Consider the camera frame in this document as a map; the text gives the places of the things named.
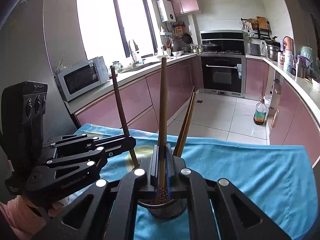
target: wooden cutting board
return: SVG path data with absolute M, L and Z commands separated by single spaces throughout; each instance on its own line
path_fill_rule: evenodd
M 267 19 L 265 17 L 259 17 L 257 16 L 257 21 L 258 21 L 258 24 L 259 24 L 259 28 L 260 29 L 266 29 L 268 30 L 268 24 L 267 24 Z

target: oil bottle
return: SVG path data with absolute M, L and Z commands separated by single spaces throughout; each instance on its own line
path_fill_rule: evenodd
M 260 125 L 264 123 L 267 115 L 267 107 L 264 104 L 264 99 L 259 98 L 260 102 L 256 105 L 256 111 L 253 116 L 253 121 L 255 124 Z

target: white countertop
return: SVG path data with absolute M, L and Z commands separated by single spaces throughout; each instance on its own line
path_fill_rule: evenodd
M 179 57 L 172 57 L 173 59 L 167 60 L 167 64 L 172 65 L 179 61 L 182 61 L 191 57 L 195 57 L 196 54 L 197 53 L 188 53 Z M 132 80 L 135 80 L 139 77 L 142 77 L 160 68 L 161 68 L 161 61 L 159 61 L 159 63 L 153 64 L 149 67 L 145 67 L 140 70 L 125 72 L 125 73 L 118 73 L 118 76 L 117 76 L 118 86 L 119 87 L 123 86 L 124 84 L 127 84 Z M 97 98 L 105 95 L 106 93 L 112 90 L 113 90 L 113 82 L 112 82 L 112 79 L 110 79 L 110 81 L 108 81 L 107 83 L 100 85 L 94 89 L 91 89 L 90 91 L 74 98 L 69 102 L 64 101 L 64 103 L 68 108 L 69 112 L 73 114 L 79 109 L 81 109 L 82 107 L 86 106 L 87 104 L 91 103 L 92 101 L 96 100 Z
M 258 57 L 252 55 L 245 55 L 245 57 L 263 60 L 272 66 L 276 71 L 278 71 L 297 91 L 297 93 L 309 107 L 310 111 L 313 113 L 318 125 L 320 126 L 320 93 L 312 88 L 311 82 L 302 78 L 296 78 L 296 76 L 293 76 L 290 72 L 284 70 L 283 67 L 278 66 L 278 62 L 270 60 L 267 57 Z

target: chopstick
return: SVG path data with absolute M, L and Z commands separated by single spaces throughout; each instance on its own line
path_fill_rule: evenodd
M 188 111 L 188 117 L 187 117 L 187 120 L 186 120 L 186 125 L 185 125 L 185 127 L 183 129 L 183 134 L 181 136 L 181 141 L 180 141 L 180 144 L 179 144 L 179 148 L 177 150 L 177 155 L 176 155 L 177 157 L 181 157 L 181 155 L 182 155 L 182 151 L 183 151 L 183 148 L 184 148 L 184 145 L 185 145 L 185 142 L 186 142 L 186 139 L 187 139 L 188 131 L 189 131 L 189 126 L 190 126 L 190 122 L 191 122 L 193 108 L 195 106 L 195 101 L 196 101 L 196 93 L 193 93 L 192 94 L 192 98 L 191 98 L 190 109 Z
M 116 96 L 116 103 L 117 103 L 117 107 L 118 107 L 118 112 L 119 112 L 119 117 L 120 117 L 120 122 L 122 125 L 122 130 L 124 133 L 125 137 L 129 137 L 130 133 L 129 133 L 129 129 L 127 126 L 127 122 L 125 120 L 125 115 L 124 115 L 124 111 L 123 111 L 123 107 L 122 107 L 122 102 L 121 102 L 121 98 L 120 98 L 120 92 L 119 92 L 119 87 L 118 87 L 118 82 L 117 82 L 117 78 L 116 78 L 116 72 L 115 72 L 115 68 L 111 67 L 111 74 L 112 74 L 112 81 L 113 81 L 113 89 L 115 91 L 115 96 Z M 139 167 L 139 163 L 136 157 L 136 154 L 134 152 L 134 149 L 129 151 L 131 159 L 133 161 L 133 165 L 136 168 Z
M 165 153 L 167 144 L 167 59 L 161 61 L 160 111 L 159 111 L 159 187 L 165 187 Z
M 189 113 L 189 109 L 190 109 L 191 102 L 192 102 L 192 96 L 193 96 L 193 93 L 195 92 L 195 90 L 196 90 L 196 87 L 193 87 L 192 93 L 191 93 L 191 97 L 190 97 L 190 101 L 189 101 L 189 104 L 188 104 L 188 108 L 187 108 L 186 114 L 184 115 L 183 123 L 182 123 L 181 129 L 180 129 L 180 132 L 179 132 L 177 143 L 176 143 L 176 146 L 175 146 L 175 148 L 173 150 L 173 154 L 172 154 L 173 156 L 177 156 L 177 152 L 178 152 L 179 145 L 180 145 L 180 142 L 181 142 L 183 130 L 184 130 L 185 126 L 186 126 L 188 113 Z

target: microwave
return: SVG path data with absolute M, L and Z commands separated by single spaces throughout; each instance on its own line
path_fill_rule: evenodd
M 70 101 L 106 83 L 109 80 L 109 75 L 103 57 L 95 57 L 59 73 L 58 80 L 63 92 L 63 99 Z

